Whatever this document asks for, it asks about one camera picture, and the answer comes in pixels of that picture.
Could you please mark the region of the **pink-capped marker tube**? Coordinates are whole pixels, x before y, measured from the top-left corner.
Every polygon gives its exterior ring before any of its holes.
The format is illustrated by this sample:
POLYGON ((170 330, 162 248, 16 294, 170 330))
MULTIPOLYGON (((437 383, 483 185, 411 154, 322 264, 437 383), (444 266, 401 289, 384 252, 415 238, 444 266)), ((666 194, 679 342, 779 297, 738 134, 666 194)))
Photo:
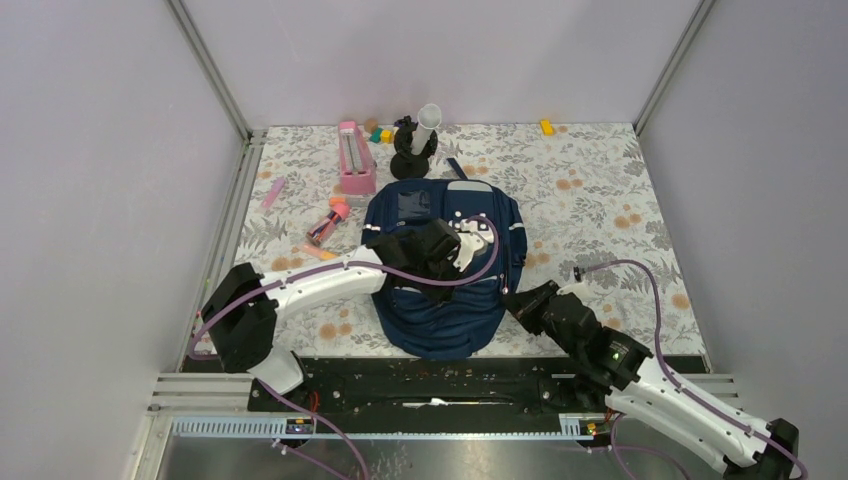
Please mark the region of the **pink-capped marker tube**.
POLYGON ((306 233, 307 241, 321 247, 350 215, 351 207, 347 203, 336 203, 329 212, 313 225, 306 233))

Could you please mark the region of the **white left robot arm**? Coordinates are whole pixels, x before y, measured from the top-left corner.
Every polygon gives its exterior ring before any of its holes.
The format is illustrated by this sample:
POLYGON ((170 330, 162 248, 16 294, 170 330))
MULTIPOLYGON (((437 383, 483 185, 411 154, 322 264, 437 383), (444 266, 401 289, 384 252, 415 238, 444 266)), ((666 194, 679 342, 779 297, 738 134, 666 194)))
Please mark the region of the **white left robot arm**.
POLYGON ((226 372, 250 374, 282 408, 296 411, 309 401, 311 387, 295 353, 274 345, 278 317, 376 293, 389 277, 443 294, 480 278, 480 272, 468 272, 472 261, 484 252, 497 254, 499 247, 497 232, 483 217, 459 223, 435 219, 417 229, 382 233, 337 258, 269 278, 241 265, 235 271, 244 283, 232 293, 219 288, 213 294, 189 347, 208 335, 213 357, 226 372))

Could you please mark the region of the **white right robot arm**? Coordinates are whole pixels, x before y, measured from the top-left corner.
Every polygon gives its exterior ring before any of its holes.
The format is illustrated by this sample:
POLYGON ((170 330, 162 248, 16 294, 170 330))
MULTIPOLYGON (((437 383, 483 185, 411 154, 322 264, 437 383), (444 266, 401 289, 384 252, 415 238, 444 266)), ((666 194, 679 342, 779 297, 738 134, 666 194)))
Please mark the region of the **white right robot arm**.
POLYGON ((576 364, 575 402, 605 405, 700 457, 726 479, 788 479, 799 431, 766 421, 692 383, 629 335, 602 325, 573 293, 549 281, 505 296, 506 310, 531 334, 544 334, 576 364))

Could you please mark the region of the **navy blue backpack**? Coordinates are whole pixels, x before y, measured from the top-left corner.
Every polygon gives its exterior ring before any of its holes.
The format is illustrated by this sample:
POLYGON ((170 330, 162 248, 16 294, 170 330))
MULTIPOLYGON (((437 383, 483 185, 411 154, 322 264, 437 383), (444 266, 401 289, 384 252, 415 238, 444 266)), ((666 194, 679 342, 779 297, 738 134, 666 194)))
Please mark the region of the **navy blue backpack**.
POLYGON ((479 279, 457 287, 436 287, 394 275, 372 301, 383 332, 406 353, 430 360, 471 356, 494 337, 506 308, 504 295, 518 288, 527 255, 527 236, 518 203, 478 180, 411 178, 382 188, 369 202, 362 243, 380 234, 419 233, 433 219, 452 223, 480 215, 499 238, 494 262, 483 252, 471 264, 479 279))

